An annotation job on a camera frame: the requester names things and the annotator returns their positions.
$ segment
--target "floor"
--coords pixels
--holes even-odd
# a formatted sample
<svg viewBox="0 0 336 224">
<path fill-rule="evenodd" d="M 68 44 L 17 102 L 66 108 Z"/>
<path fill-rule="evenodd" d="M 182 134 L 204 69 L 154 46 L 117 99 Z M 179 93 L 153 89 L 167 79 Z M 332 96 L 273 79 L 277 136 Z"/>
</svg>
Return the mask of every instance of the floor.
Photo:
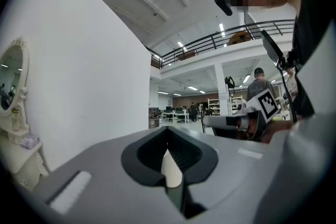
<svg viewBox="0 0 336 224">
<path fill-rule="evenodd" d="M 197 120 L 196 122 L 189 121 L 189 122 L 184 123 L 184 122 L 177 122 L 177 120 L 175 120 L 174 122 L 166 121 L 166 119 L 164 118 L 162 119 L 162 124 L 160 124 L 160 126 L 184 127 L 184 128 L 187 128 L 193 131 L 203 133 L 202 123 L 200 119 Z M 212 135 L 214 134 L 212 128 L 209 128 L 209 127 L 205 128 L 205 133 L 212 134 Z"/>
</svg>

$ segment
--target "oval mirror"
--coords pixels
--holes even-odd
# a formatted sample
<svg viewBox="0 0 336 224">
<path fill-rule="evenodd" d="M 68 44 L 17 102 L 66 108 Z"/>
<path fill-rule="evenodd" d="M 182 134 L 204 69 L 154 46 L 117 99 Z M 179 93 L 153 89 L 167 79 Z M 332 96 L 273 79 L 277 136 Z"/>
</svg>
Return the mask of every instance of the oval mirror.
<svg viewBox="0 0 336 224">
<path fill-rule="evenodd" d="M 18 94 L 18 84 L 22 71 L 23 53 L 20 46 L 12 46 L 0 66 L 0 105 L 8 110 Z"/>
</svg>

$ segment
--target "black metal railing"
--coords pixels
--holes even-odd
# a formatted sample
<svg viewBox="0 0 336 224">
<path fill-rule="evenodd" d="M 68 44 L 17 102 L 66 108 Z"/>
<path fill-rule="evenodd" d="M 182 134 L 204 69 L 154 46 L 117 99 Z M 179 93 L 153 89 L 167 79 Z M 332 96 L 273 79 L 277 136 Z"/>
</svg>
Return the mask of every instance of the black metal railing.
<svg viewBox="0 0 336 224">
<path fill-rule="evenodd" d="M 152 66 L 159 69 L 175 62 L 194 57 L 205 51 L 215 50 L 237 43 L 261 38 L 260 32 L 265 30 L 270 36 L 289 34 L 293 32 L 294 20 L 273 20 L 254 24 L 245 24 L 216 32 L 177 48 L 165 55 L 159 55 L 148 49 L 152 54 Z"/>
</svg>

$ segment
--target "gray shirt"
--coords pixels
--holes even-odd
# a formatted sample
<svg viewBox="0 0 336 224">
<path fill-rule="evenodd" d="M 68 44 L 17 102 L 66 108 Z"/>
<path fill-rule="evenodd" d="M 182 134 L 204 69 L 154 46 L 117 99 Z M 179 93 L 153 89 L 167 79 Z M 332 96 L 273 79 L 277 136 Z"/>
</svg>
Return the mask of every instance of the gray shirt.
<svg viewBox="0 0 336 224">
<path fill-rule="evenodd" d="M 249 101 L 254 96 L 260 94 L 261 92 L 265 91 L 266 89 L 269 89 L 269 91 L 273 95 L 273 98 L 276 98 L 275 91 L 272 87 L 272 84 L 268 80 L 255 79 L 247 88 L 247 99 L 246 99 L 246 101 Z"/>
</svg>

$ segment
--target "black cable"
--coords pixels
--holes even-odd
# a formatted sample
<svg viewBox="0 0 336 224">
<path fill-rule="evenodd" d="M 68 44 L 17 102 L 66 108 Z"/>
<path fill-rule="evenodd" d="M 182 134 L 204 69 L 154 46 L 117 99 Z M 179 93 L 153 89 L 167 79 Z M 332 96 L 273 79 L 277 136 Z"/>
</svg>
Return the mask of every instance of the black cable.
<svg viewBox="0 0 336 224">
<path fill-rule="evenodd" d="M 285 91 L 286 91 L 286 94 L 288 96 L 288 102 L 289 102 L 289 107 L 290 107 L 290 111 L 292 112 L 292 115 L 293 115 L 293 122 L 296 123 L 297 122 L 297 118 L 296 118 L 296 114 L 295 114 L 295 109 L 294 109 L 294 105 L 293 105 L 293 102 L 292 102 L 292 98 L 288 92 L 288 89 L 287 89 L 287 86 L 286 86 L 286 83 L 285 83 L 285 78 L 283 77 L 284 74 L 282 74 L 282 70 L 281 68 L 277 67 L 277 69 L 279 70 L 280 74 L 281 74 L 281 78 L 282 78 L 282 82 L 283 82 L 283 86 L 285 87 Z"/>
</svg>

